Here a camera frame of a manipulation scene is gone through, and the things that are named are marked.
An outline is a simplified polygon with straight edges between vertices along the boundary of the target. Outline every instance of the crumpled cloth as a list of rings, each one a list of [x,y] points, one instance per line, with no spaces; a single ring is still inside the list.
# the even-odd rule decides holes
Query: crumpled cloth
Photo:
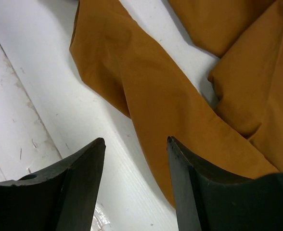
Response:
[[[174,206],[166,141],[248,178],[283,171],[283,0],[169,0],[195,45],[221,60],[212,110],[119,0],[80,0],[70,51],[85,84],[136,129]]]

